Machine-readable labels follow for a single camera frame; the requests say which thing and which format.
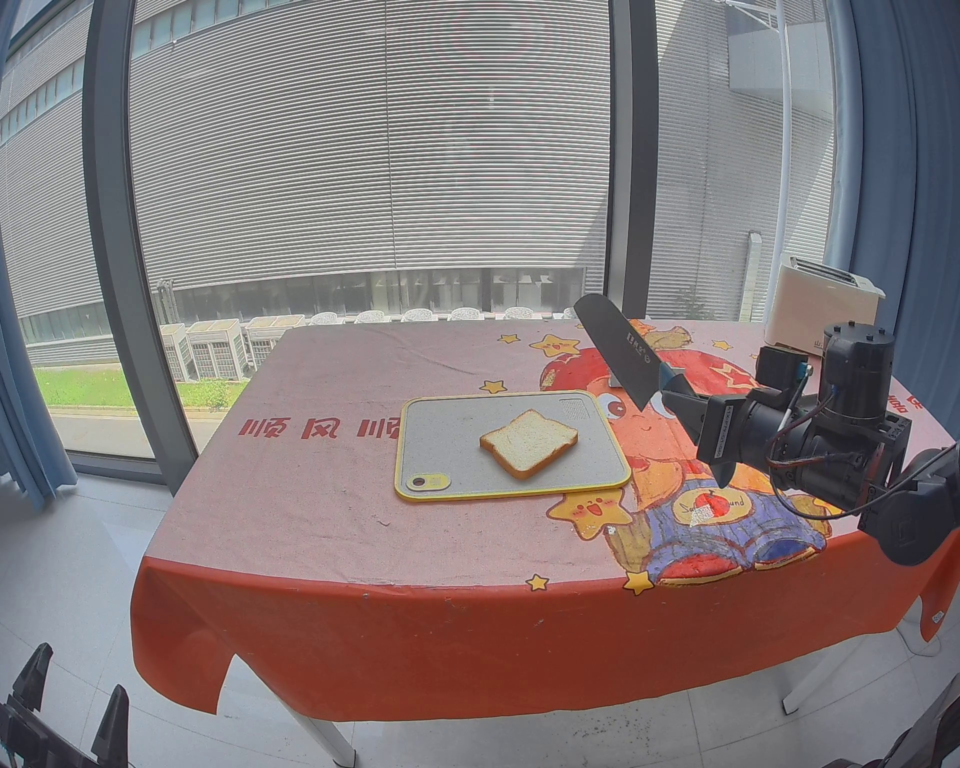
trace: curtain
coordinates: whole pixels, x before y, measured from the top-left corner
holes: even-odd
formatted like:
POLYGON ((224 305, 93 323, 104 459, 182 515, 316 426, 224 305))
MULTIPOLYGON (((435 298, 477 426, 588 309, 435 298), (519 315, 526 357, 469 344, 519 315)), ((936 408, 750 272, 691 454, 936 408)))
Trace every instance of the curtain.
POLYGON ((828 12, 838 124, 828 263, 886 293, 877 324, 897 334, 894 375, 956 437, 960 7, 829 0, 828 12))
MULTIPOLYGON (((18 3, 0 2, 2 75, 18 3)), ((0 475, 6 473, 37 508, 59 486, 77 483, 77 474, 60 443, 27 357, 13 308, 7 261, 0 245, 0 475)))

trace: slice of bread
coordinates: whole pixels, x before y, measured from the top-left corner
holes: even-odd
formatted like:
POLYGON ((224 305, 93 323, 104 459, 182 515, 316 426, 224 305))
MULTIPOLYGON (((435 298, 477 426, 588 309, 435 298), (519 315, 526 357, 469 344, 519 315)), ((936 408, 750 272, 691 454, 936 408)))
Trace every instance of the slice of bread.
POLYGON ((480 446, 517 480, 526 480, 576 445, 578 432, 532 408, 480 438, 480 446))

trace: cartoon character print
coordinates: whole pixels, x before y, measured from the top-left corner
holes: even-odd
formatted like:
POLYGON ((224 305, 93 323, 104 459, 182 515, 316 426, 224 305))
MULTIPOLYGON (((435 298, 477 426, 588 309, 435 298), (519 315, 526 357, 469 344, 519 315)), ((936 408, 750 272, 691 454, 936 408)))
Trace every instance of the cartoon character print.
MULTIPOLYGON (((656 331, 636 321, 634 325, 664 361, 684 370, 698 392, 746 393, 756 385, 729 361, 684 348, 691 339, 679 326, 656 331)), ((602 526, 613 556, 628 575, 646 574, 654 585, 702 584, 744 570, 779 567, 824 549, 830 535, 827 521, 807 521, 784 510, 766 476, 753 468, 738 466, 731 483, 718 488, 659 393, 640 411, 609 382, 610 369, 599 352, 586 348, 548 363, 540 388, 592 392, 633 468, 636 511, 631 521, 610 518, 602 526)), ((626 496, 618 506, 632 509, 626 496)), ((812 498, 794 499, 805 509, 828 512, 812 498)), ((555 510, 570 506, 565 498, 549 516, 563 518, 555 510)), ((585 538, 583 524, 576 517, 568 519, 585 538)))

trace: red chinese text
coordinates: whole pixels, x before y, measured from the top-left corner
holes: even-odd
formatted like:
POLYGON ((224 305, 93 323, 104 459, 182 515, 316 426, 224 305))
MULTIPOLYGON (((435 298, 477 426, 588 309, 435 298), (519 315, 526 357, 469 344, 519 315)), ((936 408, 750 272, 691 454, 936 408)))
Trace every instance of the red chinese text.
POLYGON ((897 400, 893 395, 890 395, 888 398, 890 400, 890 407, 893 408, 899 414, 905 414, 907 412, 906 406, 897 400))
POLYGON ((339 426, 340 420, 332 416, 327 416, 323 419, 309 419, 307 420, 306 426, 303 427, 303 434, 300 435, 300 439, 330 438, 331 440, 336 440, 337 428, 339 426))
POLYGON ((377 437, 382 438, 386 433, 391 440, 396 440, 400 435, 400 417, 391 416, 389 419, 363 419, 360 422, 360 428, 357 430, 358 438, 377 437))
POLYGON ((265 438, 279 437, 287 428, 289 416, 273 417, 272 419, 247 419, 240 427, 241 437, 265 438))

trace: table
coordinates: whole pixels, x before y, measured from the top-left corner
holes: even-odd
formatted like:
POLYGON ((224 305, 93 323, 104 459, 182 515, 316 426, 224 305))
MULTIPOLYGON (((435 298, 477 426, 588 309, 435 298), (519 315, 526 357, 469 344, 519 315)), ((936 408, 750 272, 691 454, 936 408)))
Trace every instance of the table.
MULTIPOLYGON (((754 385, 760 325, 639 326, 696 389, 754 385)), ((951 442, 896 382, 890 404, 914 420, 908 459, 951 442)), ((293 328, 147 550, 136 667, 167 698, 215 712, 235 654, 349 765, 330 721, 660 696, 888 631, 919 594, 932 637, 960 579, 955 536, 922 565, 894 565, 855 519, 785 512, 755 470, 716 489, 670 417, 610 388, 575 320, 293 328), (469 503, 396 496, 406 400, 537 389, 598 395, 633 482, 469 503)))

